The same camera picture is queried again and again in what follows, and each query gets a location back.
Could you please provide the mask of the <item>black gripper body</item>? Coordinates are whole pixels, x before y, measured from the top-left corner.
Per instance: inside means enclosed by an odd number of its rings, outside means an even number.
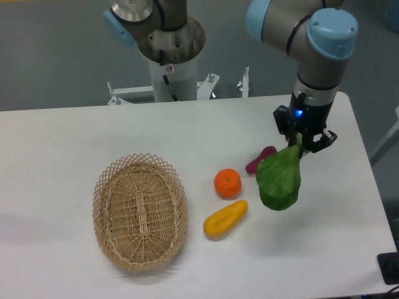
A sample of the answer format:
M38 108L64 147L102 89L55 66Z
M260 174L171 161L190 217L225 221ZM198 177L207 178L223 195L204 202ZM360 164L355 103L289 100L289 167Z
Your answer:
M280 134L294 140L300 134L308 140L316 135L334 139L327 129L327 118L334 102L333 90L303 90L293 92L289 106L279 106L273 116Z

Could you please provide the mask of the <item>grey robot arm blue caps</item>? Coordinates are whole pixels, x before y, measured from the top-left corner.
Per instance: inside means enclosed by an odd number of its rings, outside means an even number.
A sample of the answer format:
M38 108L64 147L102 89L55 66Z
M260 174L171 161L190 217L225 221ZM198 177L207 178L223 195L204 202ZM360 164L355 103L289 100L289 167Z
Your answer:
M291 101L274 112L279 133L300 153L316 153L337 138L327 117L355 49L356 19L340 1L253 1L246 29L298 61ZM157 102L199 99L196 59L205 45L186 1L113 1L103 19L119 43L137 46L150 66Z

